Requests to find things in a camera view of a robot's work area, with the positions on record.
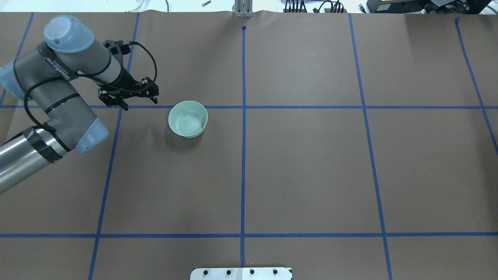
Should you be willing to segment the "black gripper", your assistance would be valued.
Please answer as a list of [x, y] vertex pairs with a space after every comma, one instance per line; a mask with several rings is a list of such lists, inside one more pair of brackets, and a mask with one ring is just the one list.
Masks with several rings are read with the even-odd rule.
[[132, 97], [148, 98], [157, 105], [159, 93], [159, 87], [153, 79], [145, 77], [137, 81], [124, 67], [121, 67], [116, 80], [101, 85], [98, 91], [98, 99], [107, 107], [120, 107], [128, 111], [129, 108], [125, 99]]

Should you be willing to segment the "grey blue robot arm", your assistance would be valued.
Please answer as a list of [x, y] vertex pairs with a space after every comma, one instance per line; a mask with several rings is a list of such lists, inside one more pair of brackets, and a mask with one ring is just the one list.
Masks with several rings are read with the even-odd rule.
[[135, 41], [99, 42], [72, 15], [58, 15], [43, 28], [34, 50], [1, 69], [2, 87], [23, 102], [32, 126], [1, 146], [1, 193], [23, 182], [68, 152], [90, 151], [110, 132], [71, 85], [87, 78], [98, 86], [107, 107], [128, 110], [127, 98], [157, 103], [156, 77], [135, 80], [123, 65]]

